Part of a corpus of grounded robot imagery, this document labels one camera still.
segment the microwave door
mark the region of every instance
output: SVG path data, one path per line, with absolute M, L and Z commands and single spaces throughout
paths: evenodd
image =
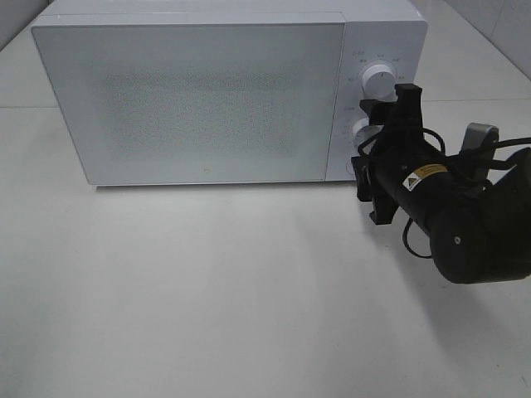
M 34 29 L 95 185 L 323 181 L 343 23 Z

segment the cable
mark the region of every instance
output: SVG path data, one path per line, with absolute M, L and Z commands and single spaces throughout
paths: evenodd
M 436 133 L 435 131 L 430 130 L 430 129 L 423 129 L 422 132 L 424 134 L 431 135 L 434 139 L 436 139 L 439 142 L 439 145 L 441 145 L 441 148 L 439 149 L 439 152 L 441 152 L 443 155 L 446 155 L 445 140 L 442 139 L 442 137 L 438 133 Z
M 412 247 L 407 242 L 407 234 L 409 234 L 409 229 L 412 227 L 413 219 L 410 217 L 409 220 L 407 220 L 406 226 L 404 227 L 404 231 L 402 232 L 402 242 L 404 243 L 404 246 L 406 246 L 407 251 L 409 251 L 412 255 L 415 257 L 418 257 L 419 259 L 431 259 L 431 255 L 419 255 L 416 251 L 412 249 Z
M 382 136 L 384 133 L 392 133 L 393 131 L 403 131 L 403 130 L 406 130 L 406 131 L 417 131 L 417 132 L 420 132 L 420 133 L 431 135 L 433 138 L 435 138 L 437 140 L 439 145 L 441 145 L 441 147 L 439 148 L 439 152 L 441 152 L 443 155 L 446 154 L 445 141 L 435 131 L 427 129 L 425 127 L 418 127 L 418 126 L 409 126 L 409 127 L 408 126 L 396 126 L 396 127 L 391 127 L 389 129 L 383 129 L 382 131 L 374 134 L 372 137 L 370 137 L 370 138 L 366 139 L 365 141 L 363 141 L 358 146 L 359 156 L 361 156 L 361 157 L 369 157 L 370 154 L 364 152 L 363 149 L 365 147 L 367 147 L 372 141 L 375 141 L 377 138 L 380 138 L 380 136 Z
M 527 145 L 527 144 L 531 144 L 531 137 L 507 139 L 505 141 L 499 141 L 498 143 L 492 143 L 490 145 L 485 145 L 484 147 L 465 150 L 464 152 L 458 153 L 454 156 L 450 156 L 450 158 L 465 158 L 465 157 L 474 156 L 474 155 L 477 155 L 477 154 L 480 154 L 486 151 L 491 151 L 493 149 L 515 147 L 517 145 Z

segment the black cable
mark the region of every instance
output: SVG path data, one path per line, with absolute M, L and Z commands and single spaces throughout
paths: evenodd
M 528 144 L 531 144 L 531 137 L 507 139 L 505 141 L 499 141 L 497 143 L 485 145 L 484 147 L 479 147 L 476 149 L 468 149 L 456 155 L 450 156 L 449 158 L 466 158 L 469 156 L 478 155 L 486 151 L 491 151 L 493 149 L 515 147 L 517 145 L 528 145 Z
M 466 159 L 467 162 L 474 164 L 476 167 L 481 168 L 488 168 L 489 170 L 510 170 L 514 166 L 516 166 L 519 162 L 521 162 L 525 156 L 527 156 L 527 152 L 529 151 L 529 148 L 520 149 L 518 152 L 513 153 L 511 156 L 509 156 L 505 160 L 494 160 L 494 159 L 478 159 L 478 158 L 472 158 L 472 159 Z M 458 153 L 454 156 L 449 156 L 448 159 L 450 161 L 448 164 L 454 164 L 462 160 L 462 158 L 468 158 L 469 152 L 462 152 Z
M 431 255 L 419 255 L 416 251 L 412 249 L 412 247 L 407 242 L 407 234 L 409 233 L 409 229 L 412 227 L 413 219 L 410 218 L 407 220 L 406 226 L 404 227 L 404 231 L 402 232 L 402 242 L 404 243 L 404 246 L 406 246 L 406 250 L 409 251 L 412 255 L 415 257 L 418 257 L 419 259 L 431 259 Z
M 372 137 L 370 137 L 370 138 L 366 139 L 365 141 L 363 141 L 362 143 L 360 143 L 359 146 L 358 146 L 358 154 L 359 154 L 359 156 L 362 156 L 362 157 L 370 156 L 369 153 L 364 152 L 363 149 L 365 147 L 367 147 L 372 141 L 375 141 L 377 138 L 382 136 L 384 133 L 392 133 L 393 131 L 403 131 L 403 130 L 406 130 L 406 131 L 417 131 L 417 132 L 421 132 L 421 133 L 424 133 L 424 134 L 431 135 L 433 138 L 435 138 L 437 140 L 439 145 L 441 145 L 441 147 L 439 149 L 439 152 L 441 152 L 443 155 L 446 154 L 445 141 L 435 131 L 427 129 L 425 127 L 418 127 L 418 126 L 409 126 L 409 127 L 408 126 L 397 126 L 397 127 L 392 127 L 392 128 L 389 128 L 389 129 L 382 129 L 382 131 L 374 134 Z
M 443 155 L 446 155 L 445 140 L 442 139 L 442 137 L 438 133 L 430 129 L 423 129 L 423 133 L 431 135 L 434 139 L 436 139 L 439 142 L 439 145 L 441 145 L 441 147 L 439 148 L 439 152 L 441 152 Z

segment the white table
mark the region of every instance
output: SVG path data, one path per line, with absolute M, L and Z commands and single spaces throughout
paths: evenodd
M 531 82 L 417 2 L 426 126 L 449 153 L 470 121 L 529 135 Z M 531 396 L 531 279 L 447 283 L 353 184 L 95 190 L 27 30 L 0 140 L 1 397 Z

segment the control panel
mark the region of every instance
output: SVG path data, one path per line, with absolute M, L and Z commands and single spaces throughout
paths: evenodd
M 326 181 L 354 179 L 353 137 L 367 118 L 359 101 L 393 101 L 396 83 L 413 82 L 426 29 L 424 21 L 346 24 Z

